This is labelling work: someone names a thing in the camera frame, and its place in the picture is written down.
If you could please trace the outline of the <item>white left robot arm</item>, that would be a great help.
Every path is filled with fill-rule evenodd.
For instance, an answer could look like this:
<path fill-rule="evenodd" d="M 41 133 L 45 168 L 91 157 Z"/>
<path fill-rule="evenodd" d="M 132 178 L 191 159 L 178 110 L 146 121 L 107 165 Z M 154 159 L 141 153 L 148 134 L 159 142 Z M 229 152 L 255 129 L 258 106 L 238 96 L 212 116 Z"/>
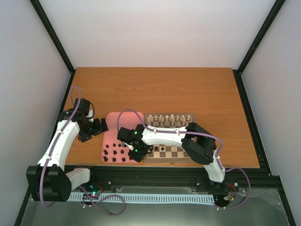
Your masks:
<path fill-rule="evenodd" d="M 98 184 L 96 175 L 88 168 L 64 171 L 66 158 L 74 139 L 86 142 L 108 131 L 105 118 L 92 119 L 83 111 L 62 111 L 58 117 L 55 135 L 37 165 L 29 166 L 26 177 L 29 191 L 35 201 L 66 202 L 71 192 L 83 185 L 94 189 Z"/>

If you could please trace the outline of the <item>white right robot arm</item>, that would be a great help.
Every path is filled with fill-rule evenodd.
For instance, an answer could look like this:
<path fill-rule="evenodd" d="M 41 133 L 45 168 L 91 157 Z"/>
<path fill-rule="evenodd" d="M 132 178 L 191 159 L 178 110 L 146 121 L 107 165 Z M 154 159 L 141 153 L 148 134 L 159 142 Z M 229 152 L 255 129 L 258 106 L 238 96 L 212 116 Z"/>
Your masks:
<path fill-rule="evenodd" d="M 135 161 L 154 145 L 181 147 L 194 162 L 205 167 L 211 181 L 224 181 L 225 168 L 219 157 L 223 142 L 194 122 L 169 129 L 138 124 L 135 129 L 121 128 L 118 137 L 130 148 L 129 155 Z"/>

